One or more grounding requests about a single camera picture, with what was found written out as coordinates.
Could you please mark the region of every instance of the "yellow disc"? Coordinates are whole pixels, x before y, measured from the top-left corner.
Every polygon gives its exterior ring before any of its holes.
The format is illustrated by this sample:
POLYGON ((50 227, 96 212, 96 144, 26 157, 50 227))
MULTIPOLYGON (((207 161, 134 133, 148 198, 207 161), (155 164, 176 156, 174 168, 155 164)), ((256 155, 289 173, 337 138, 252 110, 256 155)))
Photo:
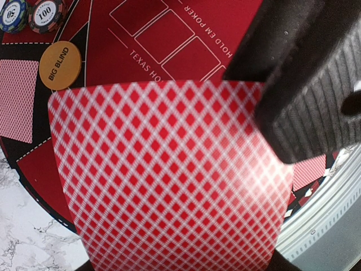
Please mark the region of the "yellow disc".
POLYGON ((44 85, 52 90, 70 87, 81 70, 81 54, 77 46, 68 41, 50 45, 41 57, 39 73, 44 85))

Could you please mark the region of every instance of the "poker mat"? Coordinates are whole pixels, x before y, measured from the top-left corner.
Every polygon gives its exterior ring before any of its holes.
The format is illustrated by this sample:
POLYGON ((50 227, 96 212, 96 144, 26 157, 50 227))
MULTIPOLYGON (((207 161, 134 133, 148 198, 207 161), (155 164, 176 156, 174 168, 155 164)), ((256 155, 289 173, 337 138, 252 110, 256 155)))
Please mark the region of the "poker mat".
MULTIPOLYGON (((11 78, 28 78, 14 63, 39 62, 56 41, 71 41, 82 69, 71 89, 139 81, 220 80, 262 0, 65 0, 68 15, 55 32, 27 26, 0 33, 0 59, 11 60, 11 78)), ((76 231, 60 183, 51 140, 47 102, 52 91, 36 75, 31 143, 1 137, 10 166, 28 193, 52 217, 76 231)), ((318 189, 337 154, 301 165, 286 219, 318 189)))

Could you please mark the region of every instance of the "gray surface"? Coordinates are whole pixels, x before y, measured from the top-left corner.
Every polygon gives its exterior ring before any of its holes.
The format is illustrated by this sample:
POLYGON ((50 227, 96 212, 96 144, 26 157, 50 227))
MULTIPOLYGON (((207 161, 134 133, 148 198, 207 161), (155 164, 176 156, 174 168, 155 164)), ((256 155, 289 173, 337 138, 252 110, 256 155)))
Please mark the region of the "gray surface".
POLYGON ((296 258, 303 271, 349 270, 361 255, 361 198, 313 246, 296 258))

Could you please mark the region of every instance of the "white marble surface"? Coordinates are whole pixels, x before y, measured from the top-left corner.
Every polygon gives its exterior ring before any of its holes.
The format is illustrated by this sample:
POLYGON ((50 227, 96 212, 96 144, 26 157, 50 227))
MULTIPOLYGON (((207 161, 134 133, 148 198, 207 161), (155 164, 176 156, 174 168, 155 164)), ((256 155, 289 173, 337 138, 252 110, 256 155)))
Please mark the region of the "white marble surface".
POLYGON ((80 238, 28 194, 0 149, 0 271, 73 271, 88 259, 80 238))

